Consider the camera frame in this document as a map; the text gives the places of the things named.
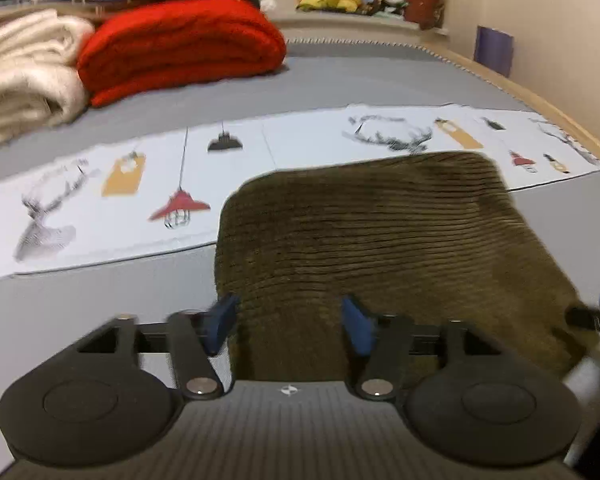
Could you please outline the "dark olive corduroy pants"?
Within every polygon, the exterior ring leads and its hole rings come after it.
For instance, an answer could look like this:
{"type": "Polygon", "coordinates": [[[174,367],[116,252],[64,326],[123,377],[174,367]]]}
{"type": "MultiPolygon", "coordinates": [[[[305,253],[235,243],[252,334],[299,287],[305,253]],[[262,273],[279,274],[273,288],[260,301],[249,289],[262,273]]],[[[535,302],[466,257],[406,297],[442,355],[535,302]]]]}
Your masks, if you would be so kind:
{"type": "Polygon", "coordinates": [[[349,295],[420,324],[473,322],[559,376],[597,342],[566,324],[576,289],[494,163],[471,152],[254,179],[223,207],[214,278],[240,300],[228,344],[238,379],[342,379],[349,295]]]}

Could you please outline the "grey printed bed sheet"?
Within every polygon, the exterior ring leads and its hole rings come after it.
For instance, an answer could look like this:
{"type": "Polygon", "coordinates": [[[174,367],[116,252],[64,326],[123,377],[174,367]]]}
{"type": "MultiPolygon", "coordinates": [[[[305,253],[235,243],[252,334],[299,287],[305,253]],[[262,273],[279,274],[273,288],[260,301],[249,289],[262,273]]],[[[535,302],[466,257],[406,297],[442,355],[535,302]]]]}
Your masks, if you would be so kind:
{"type": "MultiPolygon", "coordinates": [[[[295,112],[349,105],[518,110],[449,56],[362,42],[297,42],[275,75],[154,91],[89,110],[0,148],[0,396],[9,384],[117,313],[159,321],[211,304],[222,206],[247,180],[302,156],[348,162],[358,149],[295,112]],[[51,200],[87,158],[95,174],[50,216],[76,225],[54,258],[14,258],[23,196],[51,200]]],[[[12,462],[0,431],[0,472],[12,462]]]]}

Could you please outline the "purple box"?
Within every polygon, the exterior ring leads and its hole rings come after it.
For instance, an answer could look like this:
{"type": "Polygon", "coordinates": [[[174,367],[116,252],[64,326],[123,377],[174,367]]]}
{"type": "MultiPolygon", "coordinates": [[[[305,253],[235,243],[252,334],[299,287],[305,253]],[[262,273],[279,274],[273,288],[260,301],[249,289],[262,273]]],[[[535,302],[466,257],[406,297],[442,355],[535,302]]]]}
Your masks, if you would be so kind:
{"type": "Polygon", "coordinates": [[[509,77],[514,58],[514,37],[500,30],[478,26],[474,61],[509,77]]]}

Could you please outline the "red folded blanket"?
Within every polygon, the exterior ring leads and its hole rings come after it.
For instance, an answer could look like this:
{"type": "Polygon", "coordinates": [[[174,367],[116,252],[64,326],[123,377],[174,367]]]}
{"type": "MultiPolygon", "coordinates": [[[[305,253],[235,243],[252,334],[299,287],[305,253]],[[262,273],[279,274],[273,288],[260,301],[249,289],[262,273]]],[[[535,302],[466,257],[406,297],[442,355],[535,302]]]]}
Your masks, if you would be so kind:
{"type": "Polygon", "coordinates": [[[91,106],[152,90],[246,78],[282,66],[285,38],[246,0],[171,0],[106,21],[76,69],[91,106]]]}

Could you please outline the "cream folded blanket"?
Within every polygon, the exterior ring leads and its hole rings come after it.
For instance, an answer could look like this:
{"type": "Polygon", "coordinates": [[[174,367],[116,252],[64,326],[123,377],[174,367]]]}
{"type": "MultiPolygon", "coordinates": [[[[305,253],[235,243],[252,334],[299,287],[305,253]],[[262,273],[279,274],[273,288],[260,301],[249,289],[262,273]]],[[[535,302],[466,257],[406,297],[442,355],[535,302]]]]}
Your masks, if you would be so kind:
{"type": "Polygon", "coordinates": [[[83,113],[88,92],[76,61],[94,32],[84,18],[54,10],[0,26],[0,145],[83,113]]]}

